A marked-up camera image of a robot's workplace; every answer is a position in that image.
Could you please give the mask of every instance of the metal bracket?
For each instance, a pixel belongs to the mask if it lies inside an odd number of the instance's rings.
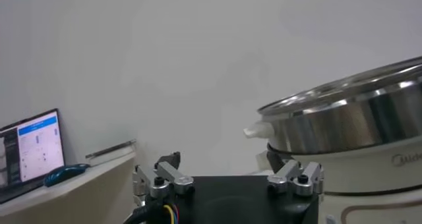
[[[287,192],[289,180],[301,174],[300,164],[289,160],[276,174],[267,177],[268,187],[277,194]]]
[[[194,190],[193,178],[183,175],[166,161],[158,164],[157,174],[172,182],[177,194],[188,194]]]
[[[145,194],[151,195],[153,198],[161,199],[165,198],[169,194],[169,182],[163,179],[162,177],[159,177],[154,170],[152,170],[149,167],[137,165],[135,167],[136,176],[140,181],[143,181],[146,188],[145,191],[143,191]],[[135,188],[140,185],[140,181],[137,181],[135,183],[135,174],[134,174],[134,193],[136,194],[142,194],[142,191],[135,191]]]
[[[294,193],[299,196],[311,196],[314,192],[322,194],[323,178],[321,164],[310,162],[303,173],[293,180]]]

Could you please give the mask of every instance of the stainless steel pot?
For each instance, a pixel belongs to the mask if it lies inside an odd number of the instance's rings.
[[[275,150],[326,154],[422,135],[422,57],[362,72],[258,110],[247,137]]]

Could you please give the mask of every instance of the black cable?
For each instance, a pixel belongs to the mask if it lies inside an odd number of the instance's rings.
[[[129,216],[123,224],[139,224],[148,221],[151,217],[157,216],[163,211],[162,200],[149,202],[146,206],[141,206],[133,210],[132,215]]]

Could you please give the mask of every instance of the laptop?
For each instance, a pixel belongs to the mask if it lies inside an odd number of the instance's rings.
[[[42,186],[64,164],[58,109],[0,128],[0,204]]]

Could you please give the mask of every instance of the pot lid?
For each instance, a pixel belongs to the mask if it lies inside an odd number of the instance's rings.
[[[262,115],[294,117],[394,92],[422,82],[422,57],[335,80],[258,109]]]

